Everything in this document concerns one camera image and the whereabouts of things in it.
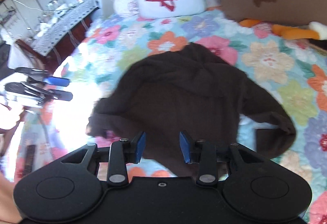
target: orange flower pattern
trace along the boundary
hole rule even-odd
[[[324,71],[314,64],[312,70],[315,73],[315,77],[308,79],[308,84],[314,90],[318,92],[317,104],[321,110],[327,111],[327,76]]]
[[[164,53],[169,50],[175,52],[181,50],[185,45],[187,45],[187,39],[185,37],[175,37],[173,32],[167,31],[160,39],[148,42],[148,48],[152,50],[149,56]]]
[[[96,30],[94,30],[94,33],[91,36],[87,37],[82,42],[88,43],[91,39],[99,37],[101,30],[102,30],[101,27],[97,28]]]

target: stuffed toy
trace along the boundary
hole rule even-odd
[[[243,27],[251,28],[259,24],[260,20],[245,19],[239,24]],[[302,29],[300,27],[289,27],[282,25],[273,25],[272,32],[286,40],[311,38],[315,40],[327,40],[327,26],[319,22],[310,22],[309,29]]]

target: pink flower pattern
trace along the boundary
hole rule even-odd
[[[265,30],[261,30],[261,29],[254,29],[254,34],[258,37],[258,38],[266,38],[269,36],[269,32],[265,31]]]
[[[119,29],[120,25],[116,25],[103,30],[96,41],[100,44],[106,44],[108,41],[115,40],[119,35]]]
[[[141,16],[139,16],[137,19],[136,19],[136,21],[138,21],[138,22],[143,22],[143,21],[153,21],[154,19],[151,19],[151,18],[148,18],[148,19],[146,19],[146,18],[143,18],[143,17],[141,17]]]
[[[268,33],[272,34],[272,23],[260,22],[259,24],[253,26],[252,28],[264,30],[264,31],[267,31]]]
[[[25,163],[24,158],[17,158],[16,170],[15,170],[15,176],[14,176],[15,183],[17,183],[23,177],[24,163]]]
[[[52,155],[55,158],[55,160],[63,157],[64,155],[67,155],[68,154],[68,150],[67,149],[60,149],[58,147],[52,147],[51,148],[51,152],[52,152]]]
[[[166,24],[170,24],[171,20],[170,19],[164,19],[160,22],[161,25],[166,25]]]
[[[231,65],[235,65],[237,62],[237,51],[231,47],[229,47],[229,39],[211,36],[204,37],[198,40],[196,43],[203,45],[207,49],[209,49],[212,53],[224,59]]]
[[[310,224],[327,223],[327,191],[313,202],[310,209]]]

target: bed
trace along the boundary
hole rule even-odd
[[[88,37],[56,71],[57,75],[71,79],[66,90],[73,92],[73,100],[69,105],[62,101],[49,103],[41,111],[42,122],[37,115],[28,115],[17,160],[7,160],[9,165],[16,164],[15,180],[26,174],[28,145],[37,146],[35,170],[87,142],[104,147],[118,140],[111,131],[107,131],[107,139],[85,135],[94,102],[115,89],[131,64],[148,55],[180,50],[192,41],[246,72],[292,117],[297,139],[274,161],[308,181],[313,200],[305,220],[323,223],[320,221],[326,218],[327,204],[327,59],[312,50],[306,40],[284,41],[270,29],[268,23],[241,27],[218,9],[156,20],[140,15],[112,15],[105,21],[94,22]],[[267,126],[242,117],[238,142],[254,149],[253,129]],[[173,176],[153,160],[127,167],[130,179]],[[104,171],[100,168],[99,178],[105,178]]]

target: table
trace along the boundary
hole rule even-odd
[[[72,54],[78,43],[85,39],[85,32],[92,23],[90,14],[97,9],[99,7],[95,0],[86,0],[69,10],[30,46],[22,40],[17,40],[16,43],[38,58],[44,64],[45,70],[53,74],[61,62]]]

